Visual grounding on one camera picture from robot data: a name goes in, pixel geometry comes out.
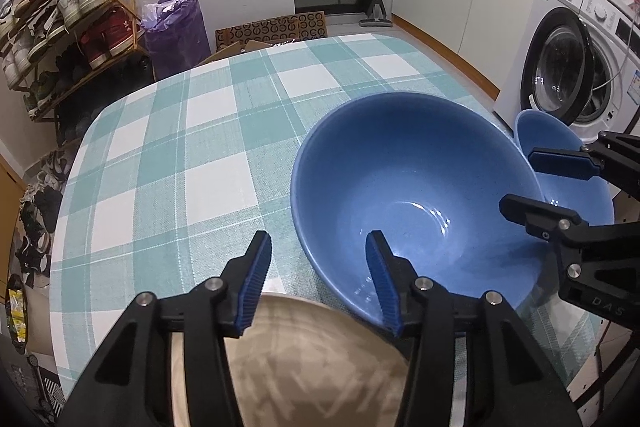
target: blue bowl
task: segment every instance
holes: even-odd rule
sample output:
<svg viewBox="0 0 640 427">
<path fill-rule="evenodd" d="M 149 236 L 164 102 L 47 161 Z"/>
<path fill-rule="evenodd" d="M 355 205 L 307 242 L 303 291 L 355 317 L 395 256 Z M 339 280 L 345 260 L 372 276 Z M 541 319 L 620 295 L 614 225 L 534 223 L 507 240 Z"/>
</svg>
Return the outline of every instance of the blue bowl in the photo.
<svg viewBox="0 0 640 427">
<path fill-rule="evenodd" d="M 535 172 L 500 130 L 457 103 L 386 92 L 336 108 L 309 132 L 293 167 L 291 212 L 322 280 L 382 325 L 365 258 L 371 230 L 449 291 L 494 289 L 514 307 L 522 302 L 546 243 L 500 215 L 508 192 L 543 199 Z"/>
<path fill-rule="evenodd" d="M 528 156 L 533 147 L 580 150 L 582 141 L 556 117 L 543 111 L 526 109 L 517 117 L 513 139 Z M 538 181 L 548 203 L 571 208 L 590 225 L 613 223 L 613 203 L 607 182 L 602 178 L 574 180 L 537 172 Z"/>
</svg>

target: tablecloth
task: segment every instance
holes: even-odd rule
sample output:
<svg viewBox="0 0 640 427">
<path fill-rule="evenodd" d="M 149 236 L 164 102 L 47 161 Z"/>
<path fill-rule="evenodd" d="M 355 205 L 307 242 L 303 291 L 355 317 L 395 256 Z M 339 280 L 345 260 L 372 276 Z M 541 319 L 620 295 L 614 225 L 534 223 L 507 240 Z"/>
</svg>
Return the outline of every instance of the tablecloth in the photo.
<svg viewBox="0 0 640 427">
<path fill-rule="evenodd" d="M 343 309 L 300 247 L 290 174 L 322 116 L 383 90 L 443 96 L 500 126 L 412 45 L 373 34 L 219 60 L 105 108 L 82 140 L 52 247 L 50 319 L 65 393 L 137 293 L 188 292 L 243 254 L 255 230 L 273 239 L 265 291 Z M 549 296 L 557 281 L 547 269 L 518 311 L 568 382 L 600 318 Z"/>
</svg>

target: washing machine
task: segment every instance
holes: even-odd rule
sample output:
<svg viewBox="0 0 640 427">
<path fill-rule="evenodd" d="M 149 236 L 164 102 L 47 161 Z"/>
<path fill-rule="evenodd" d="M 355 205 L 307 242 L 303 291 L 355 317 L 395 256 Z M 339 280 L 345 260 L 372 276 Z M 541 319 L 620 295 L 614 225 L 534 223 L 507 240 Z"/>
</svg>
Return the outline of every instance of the washing machine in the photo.
<svg viewBox="0 0 640 427">
<path fill-rule="evenodd" d="M 631 25 L 608 0 L 534 0 L 494 111 L 513 128 L 521 110 L 544 110 L 584 142 L 629 132 L 640 115 L 637 27 L 625 60 Z"/>
</svg>

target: wooden baseboard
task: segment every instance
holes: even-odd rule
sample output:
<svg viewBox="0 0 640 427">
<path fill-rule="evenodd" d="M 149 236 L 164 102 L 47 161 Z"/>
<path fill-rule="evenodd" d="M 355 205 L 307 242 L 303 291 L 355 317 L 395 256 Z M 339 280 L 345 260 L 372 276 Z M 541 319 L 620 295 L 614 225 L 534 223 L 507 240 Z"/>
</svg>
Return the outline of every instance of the wooden baseboard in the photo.
<svg viewBox="0 0 640 427">
<path fill-rule="evenodd" d="M 498 98 L 500 89 L 495 87 L 494 84 L 492 84 L 491 81 L 486 76 L 484 76 L 484 74 L 476 70 L 476 68 L 469 64 L 464 58 L 460 57 L 460 55 L 458 55 L 456 52 L 451 51 L 444 44 L 442 44 L 442 42 L 437 41 L 428 33 L 423 32 L 420 28 L 414 26 L 410 22 L 405 21 L 397 15 L 392 14 L 391 17 L 395 25 L 397 25 L 399 28 L 402 28 L 404 31 L 409 33 L 409 35 L 414 36 L 416 39 L 422 42 L 422 44 L 430 47 L 433 51 L 440 55 L 440 57 L 444 58 L 455 68 L 460 70 L 469 80 L 476 84 L 476 86 L 487 93 L 492 98 L 492 100 Z"/>
</svg>

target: beige bowl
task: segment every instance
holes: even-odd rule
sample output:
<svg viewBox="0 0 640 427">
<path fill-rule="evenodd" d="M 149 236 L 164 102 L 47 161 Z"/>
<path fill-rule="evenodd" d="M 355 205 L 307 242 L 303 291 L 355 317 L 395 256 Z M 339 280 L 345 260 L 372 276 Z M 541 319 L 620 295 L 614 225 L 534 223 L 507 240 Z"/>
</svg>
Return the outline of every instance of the beige bowl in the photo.
<svg viewBox="0 0 640 427">
<path fill-rule="evenodd" d="M 263 294 L 253 325 L 226 339 L 246 427 L 386 427 L 395 423 L 407 374 L 400 353 L 342 312 Z M 188 427 L 182 334 L 172 336 L 172 406 Z"/>
</svg>

